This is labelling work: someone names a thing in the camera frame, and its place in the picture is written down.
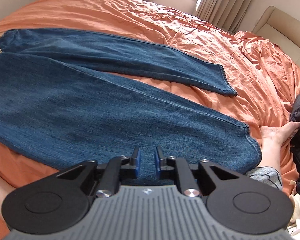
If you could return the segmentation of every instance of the bare foot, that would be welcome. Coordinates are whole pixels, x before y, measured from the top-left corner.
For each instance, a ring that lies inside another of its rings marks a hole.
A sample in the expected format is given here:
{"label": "bare foot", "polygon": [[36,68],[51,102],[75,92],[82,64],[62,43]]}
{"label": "bare foot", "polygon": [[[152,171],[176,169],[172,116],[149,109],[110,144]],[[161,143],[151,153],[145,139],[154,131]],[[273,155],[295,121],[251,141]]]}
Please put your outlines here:
{"label": "bare foot", "polygon": [[299,129],[299,122],[288,122],[282,127],[261,126],[262,143],[271,141],[281,146],[287,139],[292,138]]}

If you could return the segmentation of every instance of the gray gripper base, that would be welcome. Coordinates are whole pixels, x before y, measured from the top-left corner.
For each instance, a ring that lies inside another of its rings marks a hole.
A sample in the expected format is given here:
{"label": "gray gripper base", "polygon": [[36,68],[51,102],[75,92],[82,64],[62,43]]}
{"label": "gray gripper base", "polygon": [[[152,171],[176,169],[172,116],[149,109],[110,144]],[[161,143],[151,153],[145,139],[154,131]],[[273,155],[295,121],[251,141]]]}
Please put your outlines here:
{"label": "gray gripper base", "polygon": [[75,226],[51,235],[16,230],[5,240],[291,240],[280,229],[267,235],[246,235],[215,221],[197,197],[180,194],[175,185],[121,186],[109,198],[97,198]]}

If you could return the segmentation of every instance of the orange bedspread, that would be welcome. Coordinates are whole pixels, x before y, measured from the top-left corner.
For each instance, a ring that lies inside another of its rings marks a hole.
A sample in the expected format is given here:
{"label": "orange bedspread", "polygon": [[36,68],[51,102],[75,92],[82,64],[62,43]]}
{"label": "orange bedspread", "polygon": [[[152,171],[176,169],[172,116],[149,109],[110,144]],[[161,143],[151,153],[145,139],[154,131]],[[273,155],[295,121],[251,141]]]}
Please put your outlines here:
{"label": "orange bedspread", "polygon": [[[129,78],[246,122],[251,135],[259,143],[259,127],[280,127],[288,122],[292,104],[300,94],[300,68],[278,46],[249,32],[232,36],[196,17],[154,3],[139,0],[39,0],[0,21],[0,34],[9,29],[43,27],[91,30],[162,43],[223,65],[229,83],[238,92],[235,98],[173,82]],[[290,181],[298,179],[289,147],[290,144],[286,144],[281,155],[284,192],[288,195],[292,190]],[[55,171],[0,144],[0,176],[14,187]],[[0,221],[0,239],[7,232],[4,222]]]}

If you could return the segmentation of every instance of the orange duvet cover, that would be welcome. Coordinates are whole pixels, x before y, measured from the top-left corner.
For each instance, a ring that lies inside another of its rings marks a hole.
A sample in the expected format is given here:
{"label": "orange duvet cover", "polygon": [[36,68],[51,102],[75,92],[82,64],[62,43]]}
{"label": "orange duvet cover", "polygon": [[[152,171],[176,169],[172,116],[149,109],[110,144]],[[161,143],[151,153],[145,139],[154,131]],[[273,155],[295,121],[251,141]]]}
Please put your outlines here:
{"label": "orange duvet cover", "polygon": [[[126,76],[211,107],[250,126],[261,143],[260,126],[280,127],[289,121],[300,94],[300,68],[278,46],[250,32],[232,36],[196,17],[140,0],[39,0],[0,21],[0,35],[9,29],[74,28],[117,34],[166,44],[202,60],[223,65],[234,98],[197,87]],[[284,192],[298,179],[286,143],[281,152]],[[56,172],[0,143],[0,176],[20,187]],[[8,233],[0,220],[0,239]]]}

